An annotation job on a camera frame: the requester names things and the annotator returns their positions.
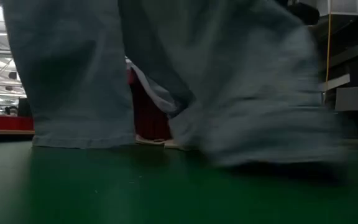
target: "light blue pants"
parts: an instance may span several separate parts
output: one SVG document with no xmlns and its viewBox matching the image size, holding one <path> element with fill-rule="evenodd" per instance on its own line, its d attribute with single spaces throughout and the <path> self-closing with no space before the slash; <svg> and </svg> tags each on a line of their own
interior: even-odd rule
<svg viewBox="0 0 358 224">
<path fill-rule="evenodd" d="M 127 55 L 180 105 L 175 141 L 216 164 L 340 161 L 307 28 L 268 0 L 4 0 L 36 146 L 134 141 Z"/>
</svg>

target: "white panel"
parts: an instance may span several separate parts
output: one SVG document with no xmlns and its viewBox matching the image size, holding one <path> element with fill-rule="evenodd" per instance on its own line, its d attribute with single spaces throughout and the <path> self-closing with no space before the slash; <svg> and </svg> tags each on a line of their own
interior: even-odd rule
<svg viewBox="0 0 358 224">
<path fill-rule="evenodd" d="M 358 87 L 336 89 L 336 111 L 358 111 Z"/>
<path fill-rule="evenodd" d="M 358 16 L 358 0 L 299 0 L 299 2 L 316 7 L 320 16 L 327 16 L 331 8 L 332 14 Z"/>
<path fill-rule="evenodd" d="M 358 16 L 358 0 L 332 0 L 332 14 Z"/>
</svg>

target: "red object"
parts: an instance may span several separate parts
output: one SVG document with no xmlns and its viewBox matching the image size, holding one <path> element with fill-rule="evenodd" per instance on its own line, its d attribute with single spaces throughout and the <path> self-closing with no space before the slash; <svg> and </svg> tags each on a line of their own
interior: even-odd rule
<svg viewBox="0 0 358 224">
<path fill-rule="evenodd" d="M 32 118 L 0 116 L 0 130 L 33 131 L 34 122 Z"/>
<path fill-rule="evenodd" d="M 171 139 L 167 115 L 150 99 L 133 69 L 129 77 L 134 102 L 136 134 L 149 140 Z"/>
</svg>

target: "person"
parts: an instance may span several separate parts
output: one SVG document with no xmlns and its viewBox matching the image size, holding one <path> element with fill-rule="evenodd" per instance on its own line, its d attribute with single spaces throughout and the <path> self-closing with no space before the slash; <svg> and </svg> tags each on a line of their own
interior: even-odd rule
<svg viewBox="0 0 358 224">
<path fill-rule="evenodd" d="M 134 142 L 125 56 L 180 105 L 175 142 L 219 166 L 341 162 L 308 29 L 269 0 L 4 0 L 35 146 Z"/>
</svg>

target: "green floor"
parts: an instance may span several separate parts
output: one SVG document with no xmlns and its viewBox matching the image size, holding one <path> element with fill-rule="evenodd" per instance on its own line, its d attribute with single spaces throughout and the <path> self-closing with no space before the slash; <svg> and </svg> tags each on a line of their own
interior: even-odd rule
<svg viewBox="0 0 358 224">
<path fill-rule="evenodd" d="M 234 176 L 158 148 L 0 143 L 0 223 L 358 223 L 353 158 L 351 181 L 334 187 Z"/>
</svg>

